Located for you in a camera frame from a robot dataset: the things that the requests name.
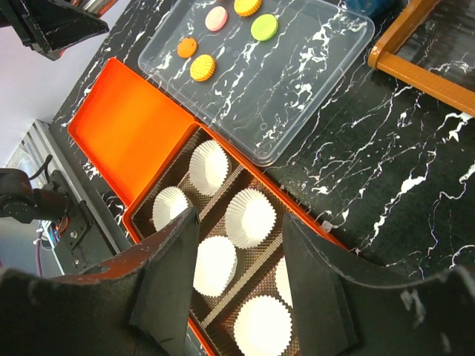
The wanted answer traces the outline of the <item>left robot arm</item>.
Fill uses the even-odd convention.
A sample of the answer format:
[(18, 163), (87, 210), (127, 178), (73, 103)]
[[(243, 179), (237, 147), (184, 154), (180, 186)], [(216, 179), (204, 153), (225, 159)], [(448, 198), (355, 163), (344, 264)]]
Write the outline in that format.
[[(12, 27), (22, 44), (49, 60), (57, 60), (74, 45), (105, 34), (101, 16), (114, 1), (2, 1), (1, 26)], [(21, 223), (49, 220), (57, 223), (70, 209), (70, 195), (47, 188), (33, 188), (41, 174), (50, 180), (48, 155), (38, 171), (28, 176), (17, 168), (1, 169), (1, 216)]]

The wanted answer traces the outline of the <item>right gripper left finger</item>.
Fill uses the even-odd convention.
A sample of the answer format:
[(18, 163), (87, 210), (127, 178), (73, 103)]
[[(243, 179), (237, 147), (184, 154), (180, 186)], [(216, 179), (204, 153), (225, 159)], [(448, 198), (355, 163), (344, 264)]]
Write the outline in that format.
[(94, 296), (81, 355), (183, 355), (199, 232), (197, 209), (187, 208), (81, 273)]

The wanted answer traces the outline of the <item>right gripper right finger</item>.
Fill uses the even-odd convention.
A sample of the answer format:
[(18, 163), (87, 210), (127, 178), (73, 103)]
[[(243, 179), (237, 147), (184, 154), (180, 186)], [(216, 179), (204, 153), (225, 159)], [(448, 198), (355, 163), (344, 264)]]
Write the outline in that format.
[(451, 354), (439, 281), (379, 268), (294, 214), (284, 217), (283, 237), (301, 354)]

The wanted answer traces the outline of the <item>green round cookie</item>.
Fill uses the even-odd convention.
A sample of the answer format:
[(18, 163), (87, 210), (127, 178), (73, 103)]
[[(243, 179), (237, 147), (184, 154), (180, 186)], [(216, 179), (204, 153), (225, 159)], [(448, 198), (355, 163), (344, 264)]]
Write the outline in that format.
[(251, 26), (252, 37), (261, 42), (271, 39), (277, 31), (278, 19), (270, 13), (256, 18)]

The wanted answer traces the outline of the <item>yellow round cookie top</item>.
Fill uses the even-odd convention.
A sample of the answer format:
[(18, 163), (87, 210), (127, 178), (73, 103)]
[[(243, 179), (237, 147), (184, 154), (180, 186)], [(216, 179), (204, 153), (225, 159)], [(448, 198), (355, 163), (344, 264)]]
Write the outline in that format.
[(239, 16), (249, 17), (259, 10), (261, 4), (261, 0), (235, 0), (233, 8)]

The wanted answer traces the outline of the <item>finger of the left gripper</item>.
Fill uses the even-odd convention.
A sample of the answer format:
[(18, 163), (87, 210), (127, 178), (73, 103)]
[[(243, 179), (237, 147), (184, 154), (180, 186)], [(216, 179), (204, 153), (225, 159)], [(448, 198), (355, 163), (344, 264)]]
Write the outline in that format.
[(109, 1), (1, 0), (1, 26), (25, 47), (56, 61), (69, 48), (109, 31), (101, 16)]

